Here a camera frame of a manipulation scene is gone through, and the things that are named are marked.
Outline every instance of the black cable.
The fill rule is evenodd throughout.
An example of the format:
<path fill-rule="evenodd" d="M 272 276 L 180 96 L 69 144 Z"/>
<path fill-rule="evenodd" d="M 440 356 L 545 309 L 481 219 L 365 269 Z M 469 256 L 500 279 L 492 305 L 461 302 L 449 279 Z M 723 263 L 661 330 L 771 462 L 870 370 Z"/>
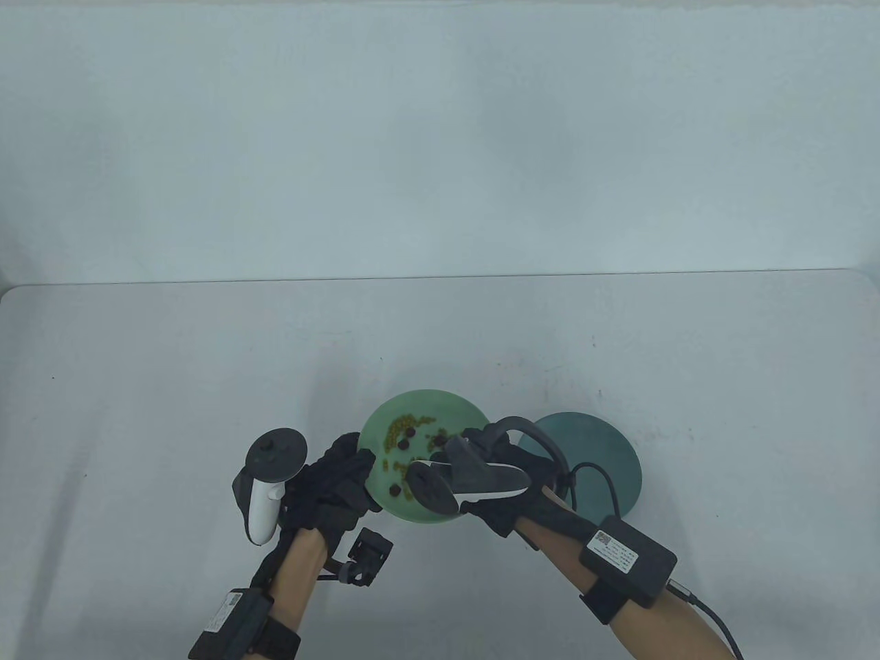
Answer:
<path fill-rule="evenodd" d="M 736 640 L 733 639 L 733 634 L 730 632 L 730 629 L 724 624 L 721 620 L 721 617 L 715 614 L 712 611 L 712 608 L 706 605 L 699 598 L 694 596 L 688 589 L 683 587 L 681 584 L 677 583 L 675 580 L 670 580 L 669 584 L 666 585 L 666 590 L 670 592 L 673 596 L 677 598 L 681 598 L 689 605 L 693 605 L 694 607 L 702 610 L 706 613 L 706 615 L 715 622 L 715 625 L 718 626 L 718 629 L 721 630 L 724 635 L 724 639 L 727 640 L 728 645 L 730 646 L 730 650 L 733 651 L 733 657 L 737 660 L 743 660 L 743 654 L 739 650 L 737 646 Z"/>
<path fill-rule="evenodd" d="M 614 507 L 614 515 L 617 517 L 622 517 L 620 515 L 620 502 L 617 499 L 617 490 L 614 488 L 614 482 L 611 480 L 611 475 L 608 474 L 602 466 L 598 466 L 595 463 L 578 463 L 571 469 L 571 472 L 568 473 L 568 484 L 571 486 L 571 509 L 577 511 L 577 495 L 575 495 L 575 473 L 584 468 L 591 467 L 596 470 L 599 474 L 605 477 L 605 483 L 608 484 L 608 491 L 611 493 L 611 504 Z"/>
<path fill-rule="evenodd" d="M 342 562 L 330 557 L 324 562 L 324 570 L 330 573 L 339 573 L 342 570 Z"/>

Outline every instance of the green plate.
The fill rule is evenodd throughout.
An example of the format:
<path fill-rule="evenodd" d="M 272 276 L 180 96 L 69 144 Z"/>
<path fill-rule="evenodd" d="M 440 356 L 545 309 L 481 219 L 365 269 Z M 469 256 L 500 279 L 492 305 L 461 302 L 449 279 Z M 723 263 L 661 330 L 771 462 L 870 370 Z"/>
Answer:
<path fill-rule="evenodd" d="M 589 462 L 602 466 L 614 482 L 625 516 L 642 492 L 642 464 L 633 445 L 608 422 L 585 413 L 550 414 L 535 422 L 559 446 L 568 468 Z M 519 446 L 539 456 L 548 456 L 538 443 L 523 436 Z M 614 512 L 608 484 L 590 468 L 577 471 L 577 513 L 593 524 L 600 524 Z M 571 495 L 566 498 L 571 504 Z"/>
<path fill-rule="evenodd" d="M 367 492 L 383 509 L 411 523 L 452 520 L 457 516 L 442 516 L 421 506 L 403 477 L 412 461 L 438 451 L 439 436 L 451 437 L 469 427 L 482 429 L 488 423 L 473 403 L 443 390 L 413 390 L 386 401 L 363 425 L 358 442 L 358 447 L 376 454 Z M 404 439 L 409 446 L 401 449 L 398 444 Z M 400 489 L 396 496 L 392 486 Z"/>

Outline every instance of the hand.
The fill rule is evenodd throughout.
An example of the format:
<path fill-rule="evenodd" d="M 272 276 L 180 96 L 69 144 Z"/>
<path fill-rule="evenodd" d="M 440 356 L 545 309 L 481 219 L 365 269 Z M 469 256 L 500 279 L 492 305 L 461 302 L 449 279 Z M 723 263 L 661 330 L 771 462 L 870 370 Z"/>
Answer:
<path fill-rule="evenodd" d="M 506 538 L 513 531 L 517 520 L 542 496 L 541 489 L 553 482 L 559 470 L 549 458 L 535 456 L 520 449 L 510 444 L 509 438 L 503 438 L 495 446 L 488 462 L 516 466 L 525 471 L 532 480 L 532 485 L 521 495 L 497 500 L 465 502 L 461 505 L 463 513 L 474 514 L 485 522 L 489 529 Z"/>
<path fill-rule="evenodd" d="M 281 567 L 298 530 L 318 530 L 332 557 L 345 532 L 355 529 L 368 510 L 381 511 L 364 489 L 376 460 L 372 451 L 357 449 L 359 434 L 337 438 L 324 456 L 287 482 L 278 516 L 278 545 L 257 569 L 252 587 L 267 588 Z"/>

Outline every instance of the vr controller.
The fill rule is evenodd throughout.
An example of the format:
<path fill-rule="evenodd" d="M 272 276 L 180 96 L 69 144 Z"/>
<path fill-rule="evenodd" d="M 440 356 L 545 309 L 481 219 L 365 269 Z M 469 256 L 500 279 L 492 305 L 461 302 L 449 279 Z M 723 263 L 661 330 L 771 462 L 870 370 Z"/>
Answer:
<path fill-rule="evenodd" d="M 254 545 L 262 546 L 275 535 L 286 483 L 303 469 L 308 451 L 303 434 L 294 429 L 264 433 L 247 451 L 232 493 L 245 517 L 247 539 Z"/>

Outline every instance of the white wall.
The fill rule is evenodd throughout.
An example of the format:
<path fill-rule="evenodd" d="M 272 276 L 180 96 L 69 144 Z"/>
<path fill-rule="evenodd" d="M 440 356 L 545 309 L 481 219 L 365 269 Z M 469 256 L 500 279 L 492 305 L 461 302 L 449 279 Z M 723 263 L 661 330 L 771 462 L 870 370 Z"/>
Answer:
<path fill-rule="evenodd" d="M 878 34 L 845 7 L 2 7 L 0 280 L 878 261 Z"/>

